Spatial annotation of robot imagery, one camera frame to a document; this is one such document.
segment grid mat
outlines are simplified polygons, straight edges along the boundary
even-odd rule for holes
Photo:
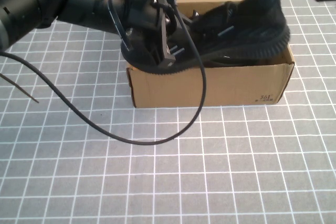
[[[336,8],[283,0],[297,66],[273,106],[205,108],[183,137],[92,130],[22,65],[0,72],[0,224],[336,223]],[[196,109],[134,109],[119,38],[64,23],[11,48],[93,121],[159,139]]]

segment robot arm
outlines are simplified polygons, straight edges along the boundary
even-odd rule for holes
[[[35,28],[49,27],[55,19],[119,34],[130,47],[128,29],[159,33],[162,20],[167,20],[167,30],[176,30],[176,22],[170,22],[162,9],[165,4],[165,0],[0,0],[0,51]]]

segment shoe box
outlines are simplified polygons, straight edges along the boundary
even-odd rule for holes
[[[189,17],[193,10],[203,14],[226,1],[242,0],[178,0],[178,8]],[[207,68],[205,106],[276,104],[294,66],[288,47],[274,59],[261,61],[256,66]],[[127,75],[136,108],[196,107],[200,103],[202,76],[199,68],[158,76],[128,66]]]

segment black cylinder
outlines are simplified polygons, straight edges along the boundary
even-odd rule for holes
[[[8,49],[42,22],[45,0],[0,0],[0,50]]]
[[[125,0],[68,0],[62,12],[58,15],[58,20],[109,33],[117,33],[109,13],[109,1],[112,1],[114,9],[122,20]]]

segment black sneaker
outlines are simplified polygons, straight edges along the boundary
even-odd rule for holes
[[[196,17],[190,34],[204,62],[241,62],[270,59],[283,52],[290,30],[281,9],[281,0],[244,0],[227,2]],[[183,33],[178,30],[167,42],[176,61],[170,66],[149,61],[143,46],[133,52],[122,47],[125,59],[136,68],[154,74],[169,74],[198,65]]]

